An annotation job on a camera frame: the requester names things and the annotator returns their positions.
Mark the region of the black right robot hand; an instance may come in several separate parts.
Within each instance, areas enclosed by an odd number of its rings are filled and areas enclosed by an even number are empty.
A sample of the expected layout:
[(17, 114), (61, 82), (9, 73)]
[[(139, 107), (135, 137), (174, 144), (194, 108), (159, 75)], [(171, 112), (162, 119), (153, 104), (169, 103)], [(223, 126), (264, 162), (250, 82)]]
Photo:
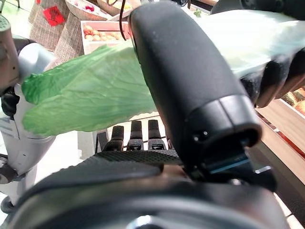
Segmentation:
[(247, 149), (262, 128), (247, 92), (176, 4), (129, 17), (132, 53), (186, 177), (157, 163), (94, 155), (46, 177), (7, 218), (10, 229), (286, 229), (269, 167)]

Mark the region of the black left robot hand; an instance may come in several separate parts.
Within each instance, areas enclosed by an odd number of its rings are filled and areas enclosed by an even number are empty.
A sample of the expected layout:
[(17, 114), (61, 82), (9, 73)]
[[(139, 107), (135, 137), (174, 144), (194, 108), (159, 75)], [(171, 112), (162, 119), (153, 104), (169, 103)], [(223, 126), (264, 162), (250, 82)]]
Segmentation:
[[(220, 0), (211, 9), (211, 14), (229, 10), (261, 10), (282, 13), (305, 21), (303, 0)], [(292, 57), (277, 54), (269, 61), (263, 72), (259, 92), (254, 90), (258, 78), (249, 74), (241, 78), (249, 97), (260, 108), (266, 107), (273, 99), (279, 99), (287, 92), (305, 84), (305, 49), (301, 48)]]

